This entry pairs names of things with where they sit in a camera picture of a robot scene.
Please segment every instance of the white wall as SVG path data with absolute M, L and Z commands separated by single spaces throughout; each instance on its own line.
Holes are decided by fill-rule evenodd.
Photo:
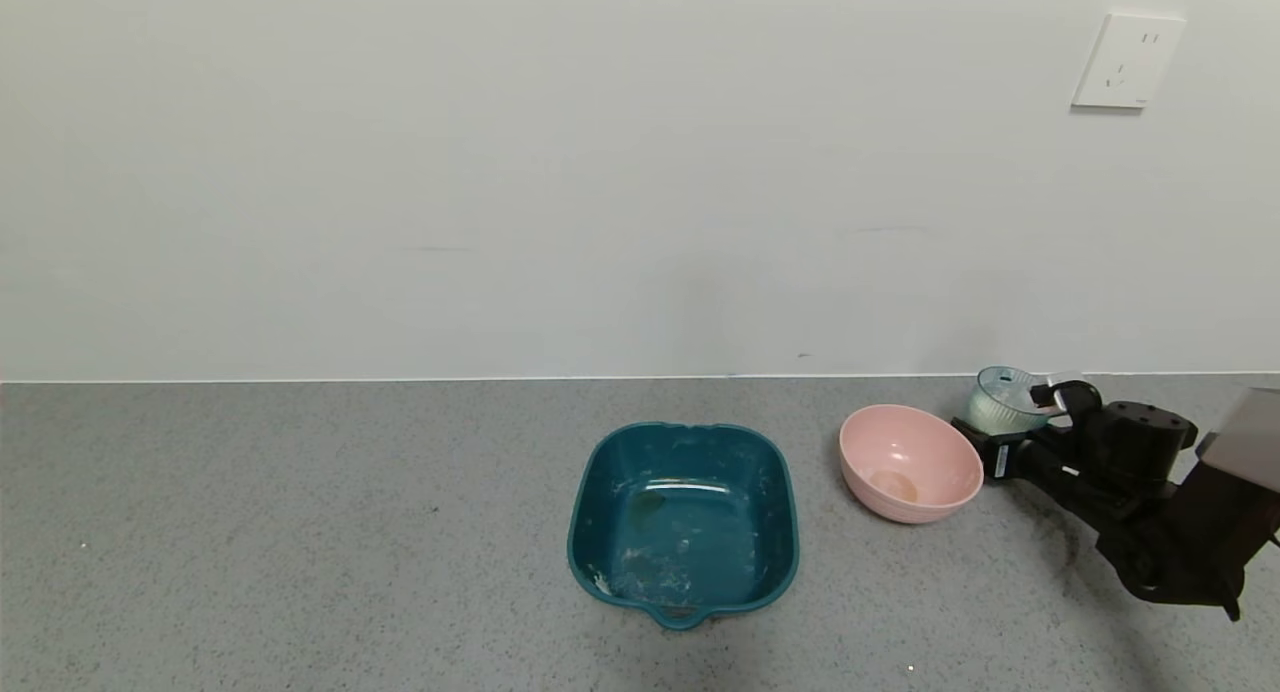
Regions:
M 1105 14 L 1185 14 L 1140 115 Z M 0 0 L 5 379 L 1280 368 L 1280 0 Z

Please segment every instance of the pink bowl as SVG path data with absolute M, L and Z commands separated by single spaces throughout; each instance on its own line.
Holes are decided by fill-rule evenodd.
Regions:
M 895 522 L 942 519 L 982 489 L 982 460 L 964 434 L 908 405 L 850 414 L 840 460 L 854 496 Z

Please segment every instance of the bowl rim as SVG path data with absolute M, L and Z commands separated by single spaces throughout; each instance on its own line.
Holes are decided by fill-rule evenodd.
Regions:
M 849 427 L 849 425 L 852 422 L 852 420 L 855 417 L 858 417 L 859 414 L 865 413 L 865 411 L 873 411 L 873 409 L 879 409 L 879 408 L 905 409 L 905 411 L 913 411 L 913 413 L 924 414 L 925 417 L 937 420 L 937 423 L 941 423 L 943 427 L 946 427 L 950 431 L 950 434 L 952 434 L 952 436 L 959 437 L 959 440 L 961 443 L 964 443 L 964 449 L 969 450 L 969 455 L 972 455 L 970 459 L 973 459 L 974 464 L 978 467 L 978 484 L 974 484 L 973 490 L 970 490 L 969 494 L 965 495 L 964 498 L 961 498 L 960 500 L 947 501 L 947 504 L 945 504 L 945 505 L 928 505 L 928 504 L 924 504 L 923 501 L 906 501 L 906 500 L 901 500 L 901 499 L 899 499 L 896 496 L 890 495 L 890 492 L 883 492 L 877 486 L 874 486 L 870 482 L 869 478 L 864 477 L 864 475 L 861 472 L 858 472 L 858 468 L 854 467 L 854 464 L 849 459 L 849 452 L 845 449 L 845 429 Z M 859 411 L 854 411 L 854 413 L 851 413 L 847 418 L 845 418 L 845 422 L 841 423 L 837 444 L 840 446 L 840 459 L 841 459 L 841 462 L 845 463 L 847 468 L 850 468 L 850 471 L 855 475 L 855 477 L 858 477 L 860 481 L 863 481 L 864 484 L 867 484 L 867 486 L 869 487 L 870 491 L 877 492 L 877 495 L 879 495 L 879 496 L 883 496 L 883 498 L 887 498 L 887 499 L 890 499 L 892 501 L 896 501 L 896 504 L 900 504 L 900 505 L 909 505 L 911 508 L 916 508 L 916 509 L 920 509 L 920 510 L 950 510 L 950 509 L 959 508 L 960 505 L 965 504 L 965 501 L 969 501 L 969 500 L 974 499 L 974 496 L 978 496 L 978 492 L 982 491 L 983 468 L 982 468 L 982 458 L 978 455 L 978 450 L 973 449 L 972 443 L 969 443 L 969 440 L 965 439 L 964 434 L 960 434 L 959 429 L 951 427 L 950 423 L 947 423 L 947 420 L 942 420 L 937 414 L 929 413 L 929 411 L 924 411 L 924 409 L 920 409 L 920 408 L 913 408 L 913 405 L 896 405 L 896 404 L 864 405 L 864 408 L 860 408 Z
M 618 434 L 627 432 L 631 429 L 639 429 L 639 427 L 735 429 L 735 431 L 751 434 L 751 436 L 759 437 L 759 440 L 763 441 L 768 446 L 768 449 L 773 452 L 774 455 L 777 455 L 778 463 L 782 464 L 782 482 L 785 484 L 787 491 L 787 507 L 791 509 L 791 565 L 787 569 L 787 573 L 782 577 L 781 582 L 778 582 L 778 586 L 773 588 L 773 591 L 768 592 L 768 595 L 763 597 L 759 597 L 759 600 L 751 600 L 750 602 L 742 602 L 740 605 L 695 606 L 691 614 L 686 617 L 675 618 L 667 615 L 663 611 L 662 605 L 655 605 L 653 602 L 646 602 L 643 600 L 627 600 L 626 597 L 618 597 L 616 595 L 605 595 L 603 590 L 595 586 L 594 581 L 586 577 L 586 572 L 580 569 L 579 565 L 573 563 L 573 537 L 577 532 L 579 508 L 582 505 L 582 492 L 586 491 L 586 478 L 591 472 L 591 467 L 594 467 L 595 464 L 595 455 L 599 455 L 600 450 L 604 449 L 604 445 L 608 445 L 608 443 L 613 441 L 613 437 L 617 437 Z M 771 605 L 773 604 L 773 601 L 777 601 L 777 597 L 782 596 L 782 592 L 787 591 L 787 587 L 791 587 L 791 582 L 796 577 L 796 569 L 799 569 L 800 567 L 800 528 L 799 528 L 799 519 L 796 518 L 796 495 L 795 490 L 791 487 L 791 469 L 787 467 L 787 458 L 786 455 L 782 454 L 782 450 L 780 450 L 778 446 L 773 444 L 773 440 L 765 437 L 764 434 L 756 432 L 755 429 L 739 426 L 739 423 L 635 422 L 635 423 L 627 423 L 627 426 L 620 429 L 614 429 L 613 432 L 605 434 L 603 440 L 596 443 L 595 449 L 591 452 L 590 458 L 588 458 L 586 460 L 586 467 L 582 468 L 582 477 L 577 484 L 577 499 L 573 501 L 573 515 L 572 518 L 570 518 L 568 537 L 566 540 L 564 551 L 568 558 L 567 560 L 568 569 L 571 573 L 573 573 L 573 579 L 577 579 L 577 583 L 580 583 L 580 586 L 582 587 L 582 590 L 586 591 L 588 595 L 609 605 L 644 610 L 649 613 L 649 617 L 652 617 L 654 622 L 657 622 L 658 624 L 660 624 L 667 629 L 686 631 L 698 627 L 704 620 L 707 620 L 707 618 L 712 615 L 742 614 Z

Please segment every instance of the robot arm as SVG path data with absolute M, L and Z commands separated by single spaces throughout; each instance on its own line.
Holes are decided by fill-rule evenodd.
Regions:
M 1024 478 L 1098 532 L 1097 549 L 1135 597 L 1222 606 L 1240 618 L 1244 564 L 1280 530 L 1280 393 L 1253 391 L 1197 450 L 1183 484 L 1169 481 L 1197 427 L 1144 402 L 1103 405 L 1083 381 L 1038 386 L 1069 427 L 983 434 L 952 420 L 988 478 Z

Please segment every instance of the plastic basin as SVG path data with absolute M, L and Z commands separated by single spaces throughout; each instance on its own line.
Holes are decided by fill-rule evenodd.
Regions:
M 573 577 L 668 629 L 768 605 L 797 559 L 786 460 L 750 429 L 632 423 L 604 437 L 582 473 Z

